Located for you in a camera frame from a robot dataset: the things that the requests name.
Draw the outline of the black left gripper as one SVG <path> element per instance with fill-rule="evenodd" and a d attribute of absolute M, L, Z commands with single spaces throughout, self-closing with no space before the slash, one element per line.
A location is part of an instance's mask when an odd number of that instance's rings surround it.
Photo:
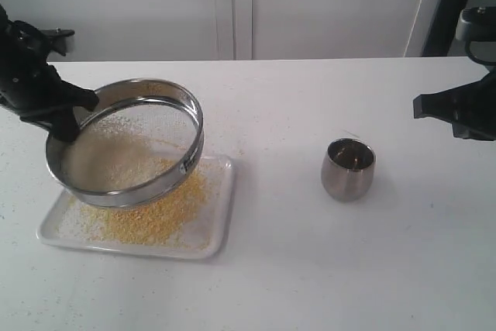
<path fill-rule="evenodd" d="M 23 122 L 45 129 L 56 140 L 74 142 L 80 127 L 72 108 L 49 113 L 51 89 L 47 58 L 54 50 L 47 34 L 23 21 L 12 21 L 1 9 L 1 107 Z M 60 101 L 93 112 L 98 96 L 67 81 L 60 83 Z"/>

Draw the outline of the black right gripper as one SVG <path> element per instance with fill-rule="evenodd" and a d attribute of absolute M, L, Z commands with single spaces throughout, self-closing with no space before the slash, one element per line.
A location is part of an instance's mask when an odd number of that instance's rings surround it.
<path fill-rule="evenodd" d="M 420 94 L 413 100 L 413 117 L 456 120 L 455 138 L 495 140 L 495 71 L 458 88 Z"/>

